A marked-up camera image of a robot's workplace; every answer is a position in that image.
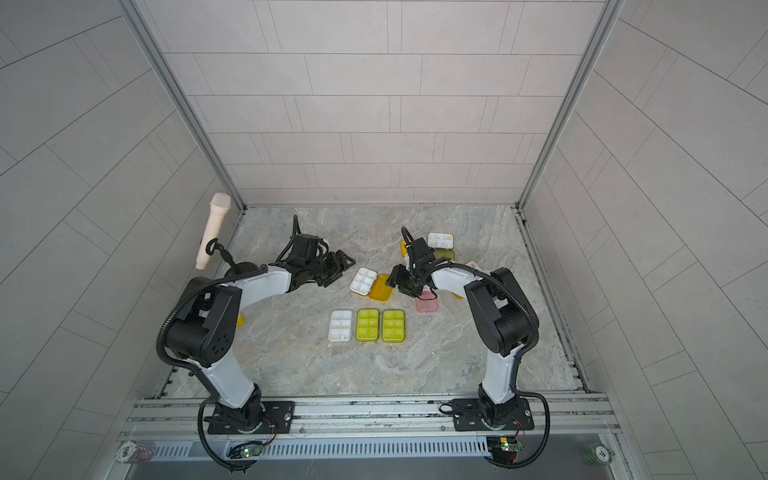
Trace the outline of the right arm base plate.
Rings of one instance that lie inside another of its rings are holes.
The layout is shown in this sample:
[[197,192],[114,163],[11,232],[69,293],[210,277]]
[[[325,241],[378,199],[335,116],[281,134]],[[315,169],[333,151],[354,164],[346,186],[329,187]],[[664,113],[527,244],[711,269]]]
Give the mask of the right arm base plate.
[[501,405],[485,398],[457,398],[444,402],[439,411],[453,419],[458,432],[530,431],[535,428],[529,402],[514,397]]

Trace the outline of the clear white pillbox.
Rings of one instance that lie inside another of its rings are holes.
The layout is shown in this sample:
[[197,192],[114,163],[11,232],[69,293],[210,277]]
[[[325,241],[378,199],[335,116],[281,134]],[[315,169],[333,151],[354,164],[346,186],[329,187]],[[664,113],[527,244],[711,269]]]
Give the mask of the clear white pillbox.
[[328,340],[331,343],[347,343],[352,336],[352,310],[334,310],[331,312]]

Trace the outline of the yellow six-slot pillbox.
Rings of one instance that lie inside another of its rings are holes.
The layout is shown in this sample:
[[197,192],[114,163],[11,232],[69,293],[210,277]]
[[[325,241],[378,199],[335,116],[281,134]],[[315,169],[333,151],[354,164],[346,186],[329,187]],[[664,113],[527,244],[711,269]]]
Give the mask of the yellow six-slot pillbox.
[[387,284],[388,280],[388,274],[380,274],[368,268],[360,267],[351,281],[349,290],[372,300],[386,302],[393,292],[393,288]]

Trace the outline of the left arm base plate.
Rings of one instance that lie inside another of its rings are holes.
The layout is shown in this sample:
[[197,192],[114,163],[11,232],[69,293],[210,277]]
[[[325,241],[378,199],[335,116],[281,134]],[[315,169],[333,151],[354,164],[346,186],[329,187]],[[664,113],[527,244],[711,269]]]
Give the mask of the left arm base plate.
[[207,433],[213,435],[287,434],[296,404],[291,401],[262,401],[241,409],[216,404],[213,413],[203,415]]

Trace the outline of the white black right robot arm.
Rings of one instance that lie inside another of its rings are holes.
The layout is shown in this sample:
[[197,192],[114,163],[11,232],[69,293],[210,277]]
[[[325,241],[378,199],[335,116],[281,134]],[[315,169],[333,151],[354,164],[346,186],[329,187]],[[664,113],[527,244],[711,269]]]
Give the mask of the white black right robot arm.
[[476,331],[487,349],[485,376],[478,387],[479,416],[492,429],[534,428],[531,392],[518,388],[522,357],[538,343],[539,319],[512,272],[490,273],[439,258],[423,238],[403,228],[406,260],[392,269],[387,285],[410,297],[425,289],[447,291],[468,301]]

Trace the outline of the pink pillbox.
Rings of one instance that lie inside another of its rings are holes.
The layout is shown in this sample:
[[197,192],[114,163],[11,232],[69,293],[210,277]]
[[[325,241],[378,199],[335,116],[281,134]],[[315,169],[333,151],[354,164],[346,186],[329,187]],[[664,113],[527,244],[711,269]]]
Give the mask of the pink pillbox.
[[419,314],[432,314],[439,310],[438,297],[429,288],[425,288],[421,295],[414,300],[414,305]]

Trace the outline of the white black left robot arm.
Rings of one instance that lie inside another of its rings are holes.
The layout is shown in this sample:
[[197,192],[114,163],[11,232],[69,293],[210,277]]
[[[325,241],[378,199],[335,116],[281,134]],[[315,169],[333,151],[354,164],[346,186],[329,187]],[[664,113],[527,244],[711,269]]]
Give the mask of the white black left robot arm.
[[214,411],[201,420],[211,433],[250,433],[261,427],[265,413],[260,388],[232,351],[240,310],[304,284],[327,287],[356,261],[302,233],[293,233],[268,265],[236,263],[216,238],[203,243],[204,256],[216,252],[230,269],[220,279],[195,277],[187,284],[160,328],[156,351],[164,363],[188,370],[206,388]]

